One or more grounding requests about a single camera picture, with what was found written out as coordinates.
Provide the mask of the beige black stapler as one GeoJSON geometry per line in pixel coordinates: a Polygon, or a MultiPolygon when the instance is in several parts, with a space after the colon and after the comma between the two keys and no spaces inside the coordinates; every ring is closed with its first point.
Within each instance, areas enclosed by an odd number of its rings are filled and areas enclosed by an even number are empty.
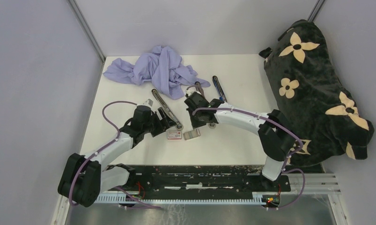
{"type": "Polygon", "coordinates": [[[151,90],[154,98],[158,101],[158,103],[161,105],[162,109],[165,111],[165,114],[170,117],[171,120],[173,120],[176,125],[176,129],[178,131],[182,131],[184,126],[180,122],[180,120],[176,117],[176,115],[171,111],[170,107],[166,104],[166,102],[163,100],[163,98],[160,96],[159,92],[157,89],[152,89],[151,90]]]}
{"type": "MultiPolygon", "coordinates": [[[[195,88],[196,88],[196,91],[198,91],[205,98],[204,90],[201,87],[201,83],[200,82],[195,82],[195,88]]],[[[216,127],[215,123],[208,123],[207,125],[211,129],[214,129],[216,127]]]]}

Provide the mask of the red white staple box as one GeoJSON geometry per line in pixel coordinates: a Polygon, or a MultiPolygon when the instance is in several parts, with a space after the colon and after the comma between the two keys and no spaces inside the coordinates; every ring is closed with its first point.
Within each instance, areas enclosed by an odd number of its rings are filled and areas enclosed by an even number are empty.
{"type": "Polygon", "coordinates": [[[181,131],[168,131],[167,132],[167,139],[168,140],[181,140],[182,139],[182,132],[181,131]]]}

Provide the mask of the blue stapler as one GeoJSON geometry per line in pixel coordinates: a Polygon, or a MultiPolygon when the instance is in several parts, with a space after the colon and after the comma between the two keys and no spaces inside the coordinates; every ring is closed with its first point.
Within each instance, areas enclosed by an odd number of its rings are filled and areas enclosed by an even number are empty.
{"type": "Polygon", "coordinates": [[[216,90],[217,90],[217,92],[218,92],[218,94],[220,96],[220,100],[222,100],[223,102],[227,102],[226,95],[225,95],[225,93],[224,93],[224,91],[223,91],[223,89],[221,87],[221,84],[219,82],[218,77],[214,75],[212,77],[212,81],[213,81],[214,86],[215,86],[215,88],[216,88],[216,90]]]}

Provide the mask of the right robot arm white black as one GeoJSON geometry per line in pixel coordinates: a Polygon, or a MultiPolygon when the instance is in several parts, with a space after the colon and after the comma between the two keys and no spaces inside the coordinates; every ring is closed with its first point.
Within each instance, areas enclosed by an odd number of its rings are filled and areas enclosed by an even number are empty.
{"type": "Polygon", "coordinates": [[[290,150],[301,142],[284,114],[279,110],[270,113],[249,112],[216,98],[207,101],[198,91],[187,91],[185,97],[193,128],[209,123],[227,124],[259,137],[266,154],[259,183],[265,191],[274,190],[279,184],[278,178],[286,166],[290,150]]]}

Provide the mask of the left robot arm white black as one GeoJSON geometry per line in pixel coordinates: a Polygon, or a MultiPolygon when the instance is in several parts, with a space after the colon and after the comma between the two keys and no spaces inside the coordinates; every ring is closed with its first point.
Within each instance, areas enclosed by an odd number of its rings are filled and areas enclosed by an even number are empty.
{"type": "Polygon", "coordinates": [[[134,189],[137,183],[135,170],[111,163],[136,147],[146,134],[155,137],[176,125],[162,108],[154,112],[148,105],[138,105],[133,116],[107,144],[87,155],[74,153],[69,156],[58,185],[58,194],[74,205],[89,207],[102,192],[118,186],[127,191],[134,189]]]}

